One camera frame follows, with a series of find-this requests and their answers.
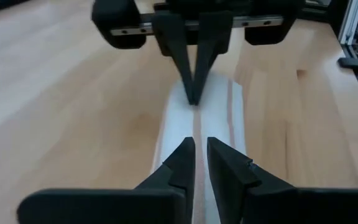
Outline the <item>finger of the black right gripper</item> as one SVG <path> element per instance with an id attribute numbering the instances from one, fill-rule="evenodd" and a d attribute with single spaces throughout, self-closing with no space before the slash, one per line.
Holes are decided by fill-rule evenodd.
<path id="1" fill-rule="evenodd" d="M 179 14 L 156 14 L 152 18 L 152 30 L 162 55 L 173 59 L 181 76 L 189 104 L 195 105 L 185 21 Z"/>
<path id="2" fill-rule="evenodd" d="M 198 48 L 193 80 L 194 104 L 200 103 L 208 73 L 219 54 L 228 50 L 233 15 L 229 11 L 205 12 L 199 17 Z"/>

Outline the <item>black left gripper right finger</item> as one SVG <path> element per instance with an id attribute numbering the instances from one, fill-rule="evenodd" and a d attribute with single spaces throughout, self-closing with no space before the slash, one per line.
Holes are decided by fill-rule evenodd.
<path id="1" fill-rule="evenodd" d="M 295 187 L 219 139 L 207 142 L 221 223 L 358 223 L 358 189 Z"/>

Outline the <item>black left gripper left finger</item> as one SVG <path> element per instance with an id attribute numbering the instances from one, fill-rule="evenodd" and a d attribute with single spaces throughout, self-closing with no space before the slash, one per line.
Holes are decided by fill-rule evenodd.
<path id="1" fill-rule="evenodd" d="M 195 142 L 184 138 L 136 188 L 44 189 L 24 198 L 17 220 L 26 224 L 191 223 Z"/>

